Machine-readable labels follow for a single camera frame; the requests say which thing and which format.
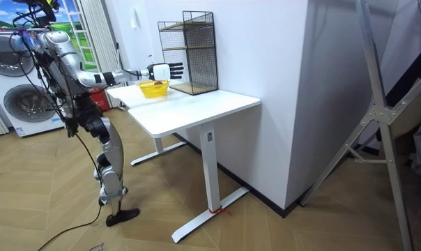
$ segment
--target humanoid robot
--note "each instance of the humanoid robot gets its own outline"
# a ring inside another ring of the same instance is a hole
[[[112,214],[106,219],[108,227],[136,217],[138,208],[121,209],[121,200],[126,188],[123,186],[123,146],[116,128],[91,99],[91,89],[104,89],[121,82],[140,79],[171,79],[181,78],[182,63],[155,64],[143,70],[114,70],[107,73],[85,71],[79,59],[77,50],[64,31],[52,30],[49,22],[55,22],[53,10],[59,9],[57,0],[14,0],[28,5],[28,13],[18,13],[16,21],[25,19],[34,25],[33,28],[16,27],[6,32],[0,32],[22,37],[25,46],[20,56],[32,56],[39,72],[39,78],[47,80],[47,93],[44,95],[52,104],[53,109],[66,125],[68,136],[77,135],[81,126],[91,136],[98,139],[103,152],[97,157],[97,169],[94,176],[102,187],[100,189],[101,203],[110,204]],[[37,17],[36,13],[44,12]]]

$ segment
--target red string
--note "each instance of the red string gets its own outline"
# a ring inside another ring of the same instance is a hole
[[[231,212],[229,212],[229,210],[226,210],[226,209],[222,208],[222,206],[220,206],[219,208],[217,208],[217,210],[215,210],[215,211],[212,211],[212,210],[209,209],[209,212],[210,213],[214,213],[214,214],[215,213],[218,213],[220,211],[227,213],[229,216],[232,216]]]

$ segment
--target washing machine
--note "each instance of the washing machine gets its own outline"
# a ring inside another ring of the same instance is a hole
[[[28,52],[20,59],[20,67],[17,53],[23,52],[17,46],[20,39],[19,36],[0,35],[1,108],[20,137],[62,128],[64,124],[49,103]],[[26,78],[22,68],[35,86]]]

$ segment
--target desk top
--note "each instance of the desk top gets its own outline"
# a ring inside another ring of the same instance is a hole
[[[107,92],[124,102],[132,118],[154,138],[260,104],[258,98],[221,90],[191,96],[169,88],[167,95],[161,98],[145,98],[138,86]]]

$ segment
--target washing machine door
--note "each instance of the washing machine door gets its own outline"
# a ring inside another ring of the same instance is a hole
[[[40,86],[21,84],[9,90],[4,96],[4,107],[10,115],[26,122],[42,122],[54,116],[56,111],[48,100],[51,98]]]
[[[0,74],[8,77],[20,77],[34,68],[28,51],[18,48],[19,36],[0,36]]]

